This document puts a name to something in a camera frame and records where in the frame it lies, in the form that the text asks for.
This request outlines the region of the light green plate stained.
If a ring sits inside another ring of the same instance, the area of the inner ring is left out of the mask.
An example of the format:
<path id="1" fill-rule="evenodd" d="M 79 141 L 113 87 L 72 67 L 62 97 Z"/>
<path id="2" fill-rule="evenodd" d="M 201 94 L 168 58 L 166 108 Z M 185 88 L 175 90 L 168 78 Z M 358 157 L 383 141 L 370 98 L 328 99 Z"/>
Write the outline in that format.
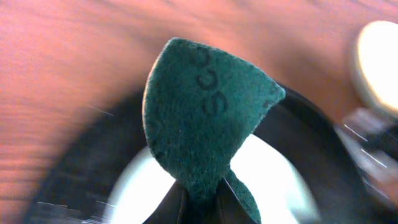
<path id="1" fill-rule="evenodd" d="M 237 178 L 252 193 L 263 223 L 320 221 L 315 200 L 296 168 L 273 147 L 250 135 L 231 161 Z M 174 178 L 148 147 L 123 170 L 104 212 L 109 223 L 143 224 L 163 202 Z"/>

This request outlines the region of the green scouring sponge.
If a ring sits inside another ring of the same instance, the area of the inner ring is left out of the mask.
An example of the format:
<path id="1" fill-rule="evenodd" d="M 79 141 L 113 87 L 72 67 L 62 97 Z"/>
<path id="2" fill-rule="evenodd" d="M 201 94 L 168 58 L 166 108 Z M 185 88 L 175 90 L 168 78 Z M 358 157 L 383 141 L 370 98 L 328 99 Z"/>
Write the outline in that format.
<path id="1" fill-rule="evenodd" d="M 255 65 L 186 39 L 170 39 L 158 56 L 143 97 L 144 132 L 160 166 L 187 189 L 190 222 L 210 208 L 227 180 L 257 223 L 261 216 L 230 162 L 285 90 Z"/>

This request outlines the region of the yellow plate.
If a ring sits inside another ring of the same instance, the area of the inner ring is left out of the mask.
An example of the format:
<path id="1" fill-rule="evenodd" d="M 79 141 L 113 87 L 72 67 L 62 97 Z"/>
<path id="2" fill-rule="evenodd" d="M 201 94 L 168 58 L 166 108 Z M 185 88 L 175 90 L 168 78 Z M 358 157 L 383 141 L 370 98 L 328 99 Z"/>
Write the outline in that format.
<path id="1" fill-rule="evenodd" d="M 368 107 L 397 118 L 397 24 L 372 21 L 355 38 L 351 80 Z"/>

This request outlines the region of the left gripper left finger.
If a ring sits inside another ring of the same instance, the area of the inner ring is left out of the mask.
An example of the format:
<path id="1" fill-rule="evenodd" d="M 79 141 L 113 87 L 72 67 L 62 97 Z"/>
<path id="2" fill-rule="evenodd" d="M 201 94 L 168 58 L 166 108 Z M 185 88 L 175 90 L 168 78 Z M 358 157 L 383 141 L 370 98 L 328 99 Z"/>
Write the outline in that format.
<path id="1" fill-rule="evenodd" d="M 144 224 L 184 224 L 187 205 L 187 190 L 178 182 L 174 182 L 159 206 Z"/>

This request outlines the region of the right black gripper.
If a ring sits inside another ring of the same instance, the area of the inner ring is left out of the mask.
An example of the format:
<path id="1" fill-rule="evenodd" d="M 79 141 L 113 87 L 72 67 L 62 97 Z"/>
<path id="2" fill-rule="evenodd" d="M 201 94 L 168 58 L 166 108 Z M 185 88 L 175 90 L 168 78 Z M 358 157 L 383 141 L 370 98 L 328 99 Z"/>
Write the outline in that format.
<path id="1" fill-rule="evenodd" d="M 359 108 L 344 117 L 335 131 L 367 191 L 387 208 L 397 208 L 397 120 Z"/>

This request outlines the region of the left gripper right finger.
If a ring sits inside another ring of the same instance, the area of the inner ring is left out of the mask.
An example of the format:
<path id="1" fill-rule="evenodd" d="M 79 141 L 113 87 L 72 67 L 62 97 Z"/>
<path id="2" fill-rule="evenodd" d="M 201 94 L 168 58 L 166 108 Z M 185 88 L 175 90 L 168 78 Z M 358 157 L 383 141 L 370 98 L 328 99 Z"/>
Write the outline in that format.
<path id="1" fill-rule="evenodd" d="M 223 178 L 216 195 L 217 224 L 256 224 L 244 211 L 228 181 Z"/>

